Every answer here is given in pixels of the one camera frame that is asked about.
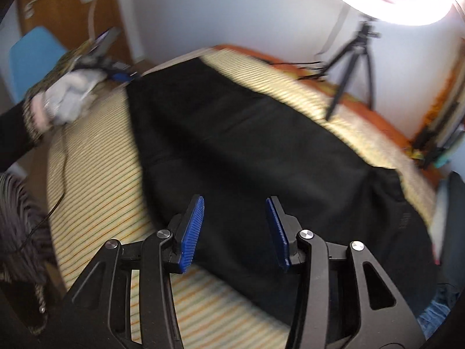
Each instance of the black tripod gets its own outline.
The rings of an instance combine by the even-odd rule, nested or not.
[[[334,108],[338,104],[339,100],[341,99],[342,95],[344,94],[347,84],[350,81],[350,78],[355,70],[355,66],[359,60],[361,55],[366,57],[366,64],[368,69],[368,88],[370,91],[369,99],[368,99],[368,107],[370,110],[373,110],[373,100],[374,100],[374,83],[373,83],[373,70],[372,70],[372,63],[371,63],[371,55],[370,51],[368,50],[369,38],[375,37],[379,38],[380,35],[378,33],[372,32],[371,29],[373,26],[371,25],[371,21],[373,19],[370,17],[368,20],[361,23],[360,30],[357,32],[357,36],[355,39],[350,41],[342,50],[341,52],[336,55],[336,57],[327,65],[325,66],[319,73],[310,76],[304,76],[299,78],[299,80],[304,79],[319,79],[323,76],[326,76],[329,69],[335,65],[346,53],[351,52],[352,57],[350,58],[349,64],[347,65],[346,71],[342,77],[342,80],[339,84],[339,88],[334,95],[331,105],[328,107],[326,112],[326,120],[331,119],[332,112]]]

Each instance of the black sleeve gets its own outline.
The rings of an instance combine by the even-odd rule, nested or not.
[[[24,123],[23,104],[20,102],[0,116],[0,172],[34,147]]]

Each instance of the light blue jeans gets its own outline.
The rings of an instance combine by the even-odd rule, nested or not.
[[[455,306],[459,295],[460,293],[455,292],[454,288],[449,285],[438,285],[436,296],[431,304],[417,318],[426,339],[429,339],[444,322],[450,310]]]

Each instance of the bed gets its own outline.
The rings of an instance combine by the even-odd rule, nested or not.
[[[341,105],[331,123],[321,119],[328,97],[290,74],[231,47],[202,49],[146,73],[200,57],[235,82],[291,106],[318,122],[368,164],[396,169],[406,199],[426,225],[432,221],[435,191],[403,151],[372,123]],[[265,75],[262,79],[252,74]],[[111,238],[122,243],[153,232],[143,199],[141,168],[131,131],[124,87],[97,100],[89,115],[66,128],[69,160],[67,194],[51,218],[59,270],[69,289],[97,250]],[[62,141],[56,135],[49,152],[47,200],[62,193]],[[283,348],[289,327],[264,313],[226,283],[192,265],[171,277],[184,346],[194,348]],[[131,331],[140,342],[138,273],[131,286]]]

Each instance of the black fabric bag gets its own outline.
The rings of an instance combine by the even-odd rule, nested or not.
[[[328,242],[364,242],[418,315],[436,266],[423,220],[395,170],[374,168],[336,136],[199,58],[127,86],[146,203],[156,228],[205,198],[195,261],[290,324],[298,279],[277,266],[264,204]]]

